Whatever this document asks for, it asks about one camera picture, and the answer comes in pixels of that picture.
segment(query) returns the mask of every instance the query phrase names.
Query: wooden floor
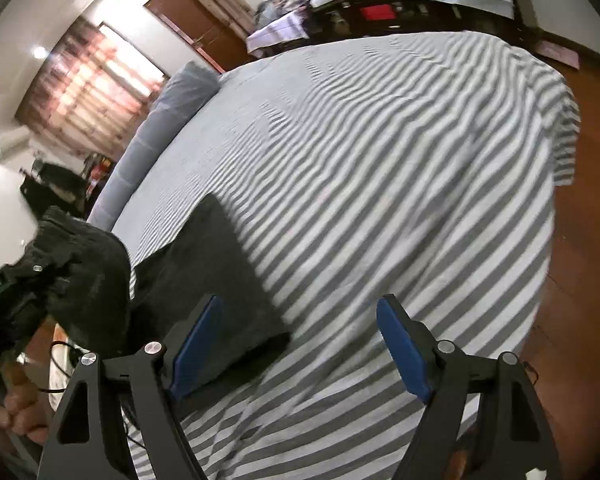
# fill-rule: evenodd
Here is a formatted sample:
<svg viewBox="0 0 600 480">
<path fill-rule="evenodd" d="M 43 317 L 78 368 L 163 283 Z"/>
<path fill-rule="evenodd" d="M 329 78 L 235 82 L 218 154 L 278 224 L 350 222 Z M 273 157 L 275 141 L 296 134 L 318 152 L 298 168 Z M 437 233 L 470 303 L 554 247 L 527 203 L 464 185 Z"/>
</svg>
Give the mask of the wooden floor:
<svg viewBox="0 0 600 480">
<path fill-rule="evenodd" d="M 600 479 L 600 65 L 581 62 L 580 71 L 552 64 L 573 90 L 582 131 L 575 183 L 556 192 L 552 263 L 523 358 L 538 370 L 566 478 L 596 458 L 587 479 Z"/>
</svg>

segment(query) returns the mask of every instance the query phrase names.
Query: human hand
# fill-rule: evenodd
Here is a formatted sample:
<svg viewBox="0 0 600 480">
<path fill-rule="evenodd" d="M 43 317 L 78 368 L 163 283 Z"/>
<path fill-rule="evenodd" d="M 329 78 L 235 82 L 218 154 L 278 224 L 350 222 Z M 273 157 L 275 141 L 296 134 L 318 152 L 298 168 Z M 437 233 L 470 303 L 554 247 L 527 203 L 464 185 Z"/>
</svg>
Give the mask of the human hand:
<svg viewBox="0 0 600 480">
<path fill-rule="evenodd" d="M 38 389 L 25 374 L 19 363 L 9 364 L 2 369 L 7 383 L 4 407 L 0 406 L 0 448 L 11 450 L 6 431 L 26 435 L 33 442 L 43 445 L 48 435 L 45 408 L 40 402 Z"/>
</svg>

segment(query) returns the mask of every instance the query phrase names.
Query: ceiling light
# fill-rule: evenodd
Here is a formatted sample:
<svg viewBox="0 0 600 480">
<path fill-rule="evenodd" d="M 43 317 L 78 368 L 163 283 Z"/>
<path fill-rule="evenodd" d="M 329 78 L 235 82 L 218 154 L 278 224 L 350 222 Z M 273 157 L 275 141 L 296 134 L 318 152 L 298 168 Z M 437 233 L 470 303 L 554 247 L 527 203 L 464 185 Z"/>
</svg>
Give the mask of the ceiling light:
<svg viewBox="0 0 600 480">
<path fill-rule="evenodd" d="M 49 53 L 46 51 L 46 48 L 44 48 L 43 46 L 34 47 L 31 53 L 36 59 L 46 59 L 46 56 L 49 55 Z"/>
</svg>

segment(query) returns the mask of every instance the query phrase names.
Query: bed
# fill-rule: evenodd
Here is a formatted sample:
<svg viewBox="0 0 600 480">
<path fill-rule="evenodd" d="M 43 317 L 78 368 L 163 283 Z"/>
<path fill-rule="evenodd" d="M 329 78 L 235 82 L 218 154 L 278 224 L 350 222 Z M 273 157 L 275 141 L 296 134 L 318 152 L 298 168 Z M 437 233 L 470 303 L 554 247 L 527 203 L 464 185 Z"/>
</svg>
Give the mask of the bed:
<svg viewBox="0 0 600 480">
<path fill-rule="evenodd" d="M 395 294 L 466 352 L 519 350 L 578 126 L 559 73 L 476 32 L 308 46 L 225 74 L 112 228 L 136 264 L 213 192 L 291 328 L 257 380 L 184 420 L 208 477 L 391 478 L 423 405 L 376 300 Z"/>
</svg>

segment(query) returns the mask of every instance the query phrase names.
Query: white cloth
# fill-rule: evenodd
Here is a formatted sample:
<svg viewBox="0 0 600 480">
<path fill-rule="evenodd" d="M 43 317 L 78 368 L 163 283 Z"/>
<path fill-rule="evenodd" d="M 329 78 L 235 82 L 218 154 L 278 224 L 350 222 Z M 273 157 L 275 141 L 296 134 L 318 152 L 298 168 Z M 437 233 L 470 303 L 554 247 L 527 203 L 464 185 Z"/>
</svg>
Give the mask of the white cloth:
<svg viewBox="0 0 600 480">
<path fill-rule="evenodd" d="M 247 52 L 257 56 L 258 51 L 266 46 L 302 38 L 309 38 L 302 28 L 302 13 L 300 10 L 293 10 L 251 34 L 247 38 Z"/>
</svg>

